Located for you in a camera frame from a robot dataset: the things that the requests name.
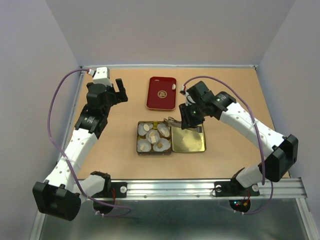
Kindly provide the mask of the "rectangular white chocolate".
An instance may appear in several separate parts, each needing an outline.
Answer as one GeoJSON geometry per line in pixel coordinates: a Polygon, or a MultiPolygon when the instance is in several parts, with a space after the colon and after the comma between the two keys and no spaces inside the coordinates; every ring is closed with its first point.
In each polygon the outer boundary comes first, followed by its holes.
{"type": "Polygon", "coordinates": [[[161,128],[160,129],[160,132],[165,136],[165,137],[167,137],[167,131],[164,129],[164,128],[161,128]]]}

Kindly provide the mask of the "round brown-white chocolate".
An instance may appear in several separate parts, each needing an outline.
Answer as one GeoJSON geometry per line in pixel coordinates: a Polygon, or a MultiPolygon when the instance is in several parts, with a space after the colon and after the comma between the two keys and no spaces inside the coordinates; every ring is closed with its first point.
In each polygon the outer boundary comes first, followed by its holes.
{"type": "Polygon", "coordinates": [[[162,149],[162,148],[164,147],[164,145],[163,145],[162,142],[158,142],[158,143],[157,143],[157,147],[158,147],[159,149],[162,149]]]}

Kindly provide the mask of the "square white chocolate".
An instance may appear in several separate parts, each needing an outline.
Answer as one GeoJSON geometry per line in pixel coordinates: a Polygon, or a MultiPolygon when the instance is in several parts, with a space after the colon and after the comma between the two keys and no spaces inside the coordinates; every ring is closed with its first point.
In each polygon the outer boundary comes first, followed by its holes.
{"type": "Polygon", "coordinates": [[[150,137],[151,143],[155,144],[157,142],[157,138],[155,136],[150,137]]]}

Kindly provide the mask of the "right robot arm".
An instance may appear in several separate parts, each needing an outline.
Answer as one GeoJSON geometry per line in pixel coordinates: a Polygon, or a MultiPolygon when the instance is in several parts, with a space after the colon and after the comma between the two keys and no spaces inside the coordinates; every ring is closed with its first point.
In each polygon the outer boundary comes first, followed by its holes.
{"type": "Polygon", "coordinates": [[[239,104],[240,97],[225,91],[214,94],[203,81],[192,87],[181,87],[185,102],[179,105],[181,120],[177,127],[197,130],[206,117],[215,118],[238,131],[260,151],[259,164],[239,170],[230,182],[231,192],[242,195],[248,187],[269,180],[279,182],[296,163],[298,139],[278,133],[253,116],[248,106],[239,104]]]}

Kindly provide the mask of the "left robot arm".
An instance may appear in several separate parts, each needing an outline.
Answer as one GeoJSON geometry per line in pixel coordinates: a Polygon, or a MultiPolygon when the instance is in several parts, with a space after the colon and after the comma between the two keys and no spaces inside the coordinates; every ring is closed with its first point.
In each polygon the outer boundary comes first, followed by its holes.
{"type": "Polygon", "coordinates": [[[87,103],[75,124],[71,139],[61,158],[43,182],[36,182],[32,193],[39,212],[72,221],[82,203],[93,196],[116,197],[111,176],[100,171],[79,181],[77,173],[91,148],[98,141],[108,123],[112,106],[127,102],[128,96],[122,79],[116,79],[118,91],[113,85],[90,82],[86,85],[87,103]]]}

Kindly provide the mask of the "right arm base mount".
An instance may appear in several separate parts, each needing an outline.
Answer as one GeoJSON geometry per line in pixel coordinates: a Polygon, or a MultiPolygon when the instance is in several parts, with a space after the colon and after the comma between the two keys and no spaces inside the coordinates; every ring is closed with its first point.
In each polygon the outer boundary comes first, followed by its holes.
{"type": "Polygon", "coordinates": [[[233,197],[228,200],[231,209],[236,212],[247,213],[251,208],[251,197],[258,197],[260,191],[256,184],[243,187],[232,178],[227,181],[216,181],[211,195],[217,198],[233,197]]]}

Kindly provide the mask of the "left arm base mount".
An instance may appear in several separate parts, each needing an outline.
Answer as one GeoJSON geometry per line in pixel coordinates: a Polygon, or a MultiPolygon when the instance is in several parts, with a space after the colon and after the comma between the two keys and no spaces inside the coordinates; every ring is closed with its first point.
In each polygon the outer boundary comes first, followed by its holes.
{"type": "Polygon", "coordinates": [[[108,173],[100,171],[94,171],[90,174],[91,176],[99,176],[104,179],[103,189],[96,191],[91,197],[95,199],[111,199],[112,201],[104,201],[110,205],[115,205],[116,199],[123,199],[127,197],[127,186],[128,183],[125,181],[112,182],[111,176],[108,173]]]}

